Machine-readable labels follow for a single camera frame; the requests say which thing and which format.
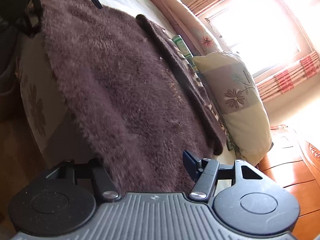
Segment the dark brown fuzzy sweater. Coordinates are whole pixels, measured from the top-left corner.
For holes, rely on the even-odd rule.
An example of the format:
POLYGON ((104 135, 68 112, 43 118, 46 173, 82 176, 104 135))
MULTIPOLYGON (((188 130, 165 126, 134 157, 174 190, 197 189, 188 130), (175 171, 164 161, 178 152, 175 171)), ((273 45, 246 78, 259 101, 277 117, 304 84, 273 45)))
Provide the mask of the dark brown fuzzy sweater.
POLYGON ((220 155, 206 90, 163 29, 88 0, 45 0, 44 47, 71 114, 121 192, 188 192, 185 150, 220 155))

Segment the floral cream pillow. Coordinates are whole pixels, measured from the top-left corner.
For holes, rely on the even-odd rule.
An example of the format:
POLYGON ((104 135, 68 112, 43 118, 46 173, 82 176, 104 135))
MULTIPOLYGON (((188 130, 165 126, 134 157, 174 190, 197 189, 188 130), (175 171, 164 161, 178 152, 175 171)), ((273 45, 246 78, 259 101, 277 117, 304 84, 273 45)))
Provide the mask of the floral cream pillow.
POLYGON ((239 150, 253 166, 272 147, 270 123, 252 75, 240 57, 217 51, 193 58, 239 150))

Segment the striped pastel bed sheet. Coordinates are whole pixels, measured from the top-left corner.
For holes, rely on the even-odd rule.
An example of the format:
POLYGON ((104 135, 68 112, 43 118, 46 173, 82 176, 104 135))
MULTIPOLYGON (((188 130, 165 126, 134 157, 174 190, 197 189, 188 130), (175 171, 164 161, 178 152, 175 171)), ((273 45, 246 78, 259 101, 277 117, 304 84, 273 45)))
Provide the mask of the striped pastel bed sheet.
MULTIPOLYGON (((102 0, 105 8, 116 9, 131 18, 143 14, 168 37, 174 31, 169 21, 151 0, 102 0)), ((72 117, 58 89, 48 56, 44 35, 21 38, 19 75, 23 107, 44 161, 53 167, 63 159, 77 163, 100 157, 72 117)))

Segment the orange wooden headboard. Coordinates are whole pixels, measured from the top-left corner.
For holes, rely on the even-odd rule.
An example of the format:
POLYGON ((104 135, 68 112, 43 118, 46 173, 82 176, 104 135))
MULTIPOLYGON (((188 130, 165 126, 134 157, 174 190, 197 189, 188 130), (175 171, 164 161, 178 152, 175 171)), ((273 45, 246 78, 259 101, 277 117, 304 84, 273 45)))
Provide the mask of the orange wooden headboard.
POLYGON ((319 239, 319 149, 286 125, 271 127, 273 146, 259 170, 294 195, 300 205, 297 239, 319 239))

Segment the pink floral folded quilt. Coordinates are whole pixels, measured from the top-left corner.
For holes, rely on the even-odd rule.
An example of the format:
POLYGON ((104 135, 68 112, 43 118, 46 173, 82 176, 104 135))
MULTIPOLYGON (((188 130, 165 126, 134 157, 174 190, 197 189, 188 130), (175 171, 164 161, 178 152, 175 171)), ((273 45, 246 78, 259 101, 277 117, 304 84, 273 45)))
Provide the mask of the pink floral folded quilt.
POLYGON ((222 48, 214 35, 181 2, 181 0, 150 0, 169 21, 194 55, 207 55, 221 51, 222 48))

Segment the green glass bottle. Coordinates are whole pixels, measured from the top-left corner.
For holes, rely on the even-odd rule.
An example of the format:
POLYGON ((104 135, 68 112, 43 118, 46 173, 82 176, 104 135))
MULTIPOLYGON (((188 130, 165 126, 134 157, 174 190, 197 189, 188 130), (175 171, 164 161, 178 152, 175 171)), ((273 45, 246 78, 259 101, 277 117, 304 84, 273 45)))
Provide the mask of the green glass bottle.
POLYGON ((193 62, 193 55, 189 50, 188 46, 186 45, 185 41, 183 40, 183 38, 180 35, 176 35, 172 38, 172 41, 174 42, 174 44, 176 44, 178 49, 181 51, 181 53, 183 54, 185 59, 188 61, 188 63, 190 64, 194 72, 198 74, 199 70, 196 67, 195 63, 193 62))

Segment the pink striped right curtain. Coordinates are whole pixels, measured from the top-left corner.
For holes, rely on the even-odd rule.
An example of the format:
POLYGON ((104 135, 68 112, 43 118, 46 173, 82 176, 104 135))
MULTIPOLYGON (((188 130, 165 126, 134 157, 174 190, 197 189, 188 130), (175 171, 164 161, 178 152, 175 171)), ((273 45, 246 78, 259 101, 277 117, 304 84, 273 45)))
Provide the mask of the pink striped right curtain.
POLYGON ((297 61, 292 67, 284 68, 257 83, 257 89, 262 102, 268 102, 284 94, 304 81, 319 73, 319 55, 313 51, 297 61))

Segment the bright window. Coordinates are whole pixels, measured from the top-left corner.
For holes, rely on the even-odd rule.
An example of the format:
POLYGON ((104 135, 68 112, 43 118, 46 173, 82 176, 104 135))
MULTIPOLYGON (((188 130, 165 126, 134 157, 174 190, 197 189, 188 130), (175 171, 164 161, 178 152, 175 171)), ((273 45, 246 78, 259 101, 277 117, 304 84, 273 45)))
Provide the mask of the bright window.
POLYGON ((282 0, 223 0, 200 16, 224 51, 240 56, 255 82, 315 49, 282 0))

